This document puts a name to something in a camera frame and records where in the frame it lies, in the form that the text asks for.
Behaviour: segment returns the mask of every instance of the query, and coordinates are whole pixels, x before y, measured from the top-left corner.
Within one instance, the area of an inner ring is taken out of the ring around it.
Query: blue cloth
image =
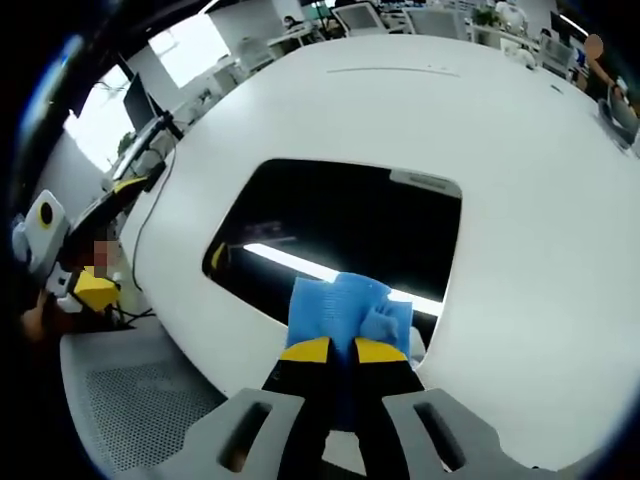
[[[333,283],[297,278],[289,303],[287,347],[331,337],[343,363],[355,337],[394,346],[409,358],[411,303],[387,299],[391,289],[362,275],[341,273]]]

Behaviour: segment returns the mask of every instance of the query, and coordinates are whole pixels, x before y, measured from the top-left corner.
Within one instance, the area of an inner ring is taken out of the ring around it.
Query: window
[[[70,112],[64,124],[80,150],[103,172],[118,159],[122,137],[134,131],[123,104],[128,88],[122,69],[113,67],[93,86],[80,116]]]
[[[174,25],[150,39],[149,45],[178,88],[229,54],[208,15],[196,15]]]

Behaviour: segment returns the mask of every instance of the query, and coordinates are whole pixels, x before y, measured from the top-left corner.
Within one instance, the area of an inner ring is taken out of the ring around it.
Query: white table
[[[307,158],[452,179],[460,232],[419,375],[497,428],[516,460],[562,467],[605,442],[640,373],[640,161],[595,112],[567,82],[472,43],[384,35],[300,49],[178,144],[142,232],[138,282],[219,389],[260,387],[286,328],[201,271],[256,167]],[[138,200],[123,231],[130,261],[156,194]]]

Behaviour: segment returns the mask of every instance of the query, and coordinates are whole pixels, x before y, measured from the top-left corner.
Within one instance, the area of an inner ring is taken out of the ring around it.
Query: potted plant
[[[131,146],[135,139],[136,134],[134,132],[127,132],[122,136],[120,143],[118,144],[118,158],[127,151],[127,148]]]

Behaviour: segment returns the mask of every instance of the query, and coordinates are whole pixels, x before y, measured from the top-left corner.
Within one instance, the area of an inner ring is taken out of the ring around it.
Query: mesh chair back
[[[461,15],[452,9],[405,8],[407,23],[414,35],[466,40],[467,33]]]
[[[573,61],[573,49],[547,35],[542,35],[538,61],[544,68],[564,76]]]
[[[388,33],[380,16],[368,2],[334,8],[332,12],[349,37]]]

